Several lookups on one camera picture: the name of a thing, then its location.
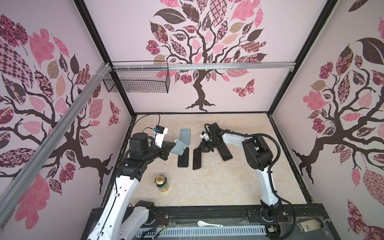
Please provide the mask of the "phone with white case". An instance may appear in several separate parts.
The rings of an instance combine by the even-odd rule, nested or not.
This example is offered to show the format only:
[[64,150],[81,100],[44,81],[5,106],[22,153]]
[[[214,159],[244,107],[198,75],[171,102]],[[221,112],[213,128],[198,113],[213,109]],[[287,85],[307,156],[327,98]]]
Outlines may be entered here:
[[193,170],[198,170],[202,167],[202,153],[193,152]]

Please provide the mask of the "white phone case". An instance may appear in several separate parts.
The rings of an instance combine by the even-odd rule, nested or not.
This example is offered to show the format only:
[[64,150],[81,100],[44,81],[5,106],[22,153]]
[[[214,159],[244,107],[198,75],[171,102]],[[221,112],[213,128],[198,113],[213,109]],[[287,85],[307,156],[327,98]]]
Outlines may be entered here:
[[172,148],[171,153],[182,156],[187,148],[187,144],[185,144],[183,141],[176,139],[174,141],[175,146]]

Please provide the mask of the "black smartphone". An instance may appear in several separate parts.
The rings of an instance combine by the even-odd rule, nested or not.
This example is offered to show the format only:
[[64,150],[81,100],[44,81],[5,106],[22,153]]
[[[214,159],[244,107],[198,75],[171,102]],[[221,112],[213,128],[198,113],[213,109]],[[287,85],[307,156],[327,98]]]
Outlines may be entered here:
[[187,147],[184,153],[178,157],[178,168],[187,168],[189,166],[189,152],[190,149]]

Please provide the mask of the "light blue phone case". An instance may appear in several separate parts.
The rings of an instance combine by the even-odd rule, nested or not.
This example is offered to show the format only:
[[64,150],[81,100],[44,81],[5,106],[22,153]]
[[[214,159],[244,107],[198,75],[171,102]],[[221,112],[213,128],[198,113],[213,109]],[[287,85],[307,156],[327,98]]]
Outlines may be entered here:
[[190,129],[181,129],[180,140],[184,144],[186,144],[187,146],[190,145],[190,137],[191,137],[191,130]]

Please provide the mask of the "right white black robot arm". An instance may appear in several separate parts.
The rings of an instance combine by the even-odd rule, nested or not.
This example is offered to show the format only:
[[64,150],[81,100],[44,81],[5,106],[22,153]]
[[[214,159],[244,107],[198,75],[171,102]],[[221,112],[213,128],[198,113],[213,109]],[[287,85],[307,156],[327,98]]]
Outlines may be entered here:
[[223,161],[233,158],[227,145],[233,145],[244,150],[248,165],[257,173],[261,187],[261,212],[264,218],[270,220],[281,210],[282,200],[275,190],[272,166],[281,155],[281,149],[275,139],[266,134],[241,134],[231,130],[221,129],[218,124],[205,124],[205,131],[200,134],[202,139],[199,146],[193,150],[193,170],[201,168],[202,153],[217,150]]

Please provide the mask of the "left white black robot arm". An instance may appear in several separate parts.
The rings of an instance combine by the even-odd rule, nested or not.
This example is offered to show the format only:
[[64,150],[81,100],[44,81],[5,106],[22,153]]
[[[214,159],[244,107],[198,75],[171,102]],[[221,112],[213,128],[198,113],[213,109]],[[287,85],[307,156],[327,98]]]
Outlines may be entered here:
[[175,146],[175,142],[164,141],[164,134],[155,138],[146,133],[133,134],[130,148],[118,167],[107,204],[88,240],[131,240],[142,225],[153,220],[152,202],[137,204],[127,219],[123,218],[148,165],[158,158],[166,161]]

